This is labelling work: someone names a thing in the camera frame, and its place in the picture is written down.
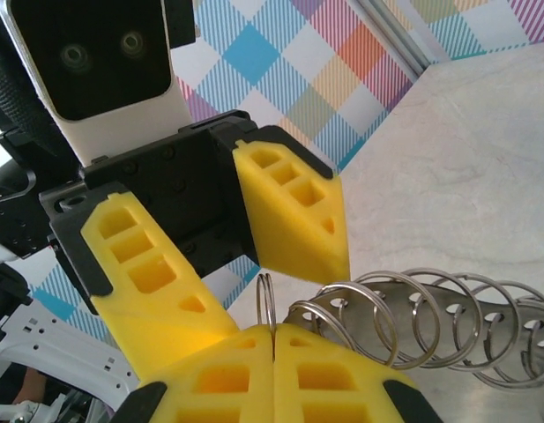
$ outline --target white table surface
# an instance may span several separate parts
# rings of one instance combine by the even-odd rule
[[[544,44],[430,67],[342,180],[353,278],[428,266],[544,293]],[[272,275],[280,321],[318,289]],[[256,322],[255,285],[229,309],[243,328]]]

